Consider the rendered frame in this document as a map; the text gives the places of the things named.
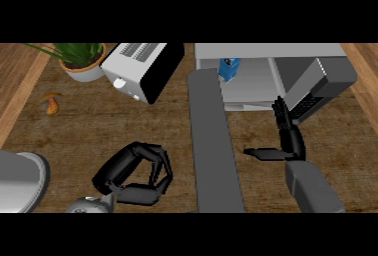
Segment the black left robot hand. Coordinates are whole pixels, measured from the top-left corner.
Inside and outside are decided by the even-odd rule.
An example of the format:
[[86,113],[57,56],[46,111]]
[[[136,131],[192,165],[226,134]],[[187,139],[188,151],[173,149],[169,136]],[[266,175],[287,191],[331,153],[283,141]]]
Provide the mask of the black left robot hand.
[[[123,182],[130,177],[142,160],[151,162],[151,175],[147,184]],[[92,182],[104,195],[117,194],[117,202],[153,206],[166,194],[173,181],[173,170],[167,151],[159,144],[133,142],[110,158]]]

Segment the grey microwave door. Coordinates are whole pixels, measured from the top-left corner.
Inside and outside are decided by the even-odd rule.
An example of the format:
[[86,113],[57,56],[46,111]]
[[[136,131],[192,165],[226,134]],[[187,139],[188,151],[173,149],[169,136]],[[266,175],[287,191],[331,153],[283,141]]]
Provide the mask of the grey microwave door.
[[244,213],[216,69],[200,69],[188,75],[188,93],[198,212]]

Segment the potted green plant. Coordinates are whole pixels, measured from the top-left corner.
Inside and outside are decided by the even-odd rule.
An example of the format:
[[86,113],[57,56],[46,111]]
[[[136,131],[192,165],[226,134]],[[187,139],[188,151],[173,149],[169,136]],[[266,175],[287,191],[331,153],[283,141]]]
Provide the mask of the potted green plant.
[[26,43],[26,46],[58,59],[63,70],[76,81],[92,82],[105,75],[101,69],[107,57],[104,43],[54,43],[51,46]]

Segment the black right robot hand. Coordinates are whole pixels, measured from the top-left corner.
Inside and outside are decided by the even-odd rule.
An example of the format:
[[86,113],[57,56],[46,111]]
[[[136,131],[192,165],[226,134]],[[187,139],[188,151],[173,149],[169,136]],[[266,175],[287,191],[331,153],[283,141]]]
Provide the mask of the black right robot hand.
[[281,148],[247,148],[244,153],[260,161],[306,160],[306,145],[303,135],[293,122],[290,110],[283,97],[278,97],[272,105],[277,126],[280,130]]

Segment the blue milk carton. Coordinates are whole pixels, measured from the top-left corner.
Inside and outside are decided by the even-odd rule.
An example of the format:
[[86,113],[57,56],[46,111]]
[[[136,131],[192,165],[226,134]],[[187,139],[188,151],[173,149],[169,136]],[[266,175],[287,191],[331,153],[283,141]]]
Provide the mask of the blue milk carton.
[[240,58],[223,58],[219,63],[219,77],[228,83],[235,77],[240,68]]

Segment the brown mushroom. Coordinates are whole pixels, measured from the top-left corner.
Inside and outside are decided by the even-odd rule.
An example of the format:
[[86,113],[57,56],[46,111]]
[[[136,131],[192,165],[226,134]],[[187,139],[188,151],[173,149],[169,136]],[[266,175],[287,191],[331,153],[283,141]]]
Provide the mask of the brown mushroom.
[[58,99],[61,97],[63,97],[61,93],[49,93],[40,99],[40,103],[48,105],[46,113],[49,115],[55,115],[60,112]]

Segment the grey round appliance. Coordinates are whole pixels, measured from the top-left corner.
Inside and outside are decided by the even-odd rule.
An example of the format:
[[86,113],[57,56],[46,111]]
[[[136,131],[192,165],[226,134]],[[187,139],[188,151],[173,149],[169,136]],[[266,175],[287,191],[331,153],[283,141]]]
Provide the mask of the grey round appliance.
[[33,152],[0,150],[0,213],[30,213],[51,182],[46,158]]

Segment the white toaster oven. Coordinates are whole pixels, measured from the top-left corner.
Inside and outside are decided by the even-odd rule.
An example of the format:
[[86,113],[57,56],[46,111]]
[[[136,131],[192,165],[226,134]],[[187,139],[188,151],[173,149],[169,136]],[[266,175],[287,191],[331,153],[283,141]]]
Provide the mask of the white toaster oven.
[[184,56],[182,43],[119,43],[101,68],[114,88],[154,104]]

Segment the grey microwave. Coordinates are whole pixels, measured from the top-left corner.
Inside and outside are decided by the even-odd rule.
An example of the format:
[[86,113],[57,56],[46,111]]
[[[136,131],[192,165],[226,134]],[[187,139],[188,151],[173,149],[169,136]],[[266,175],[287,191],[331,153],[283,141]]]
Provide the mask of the grey microwave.
[[337,43],[198,43],[194,49],[200,69],[240,60],[237,77],[221,84],[228,111],[269,110],[283,99],[300,124],[358,81]]

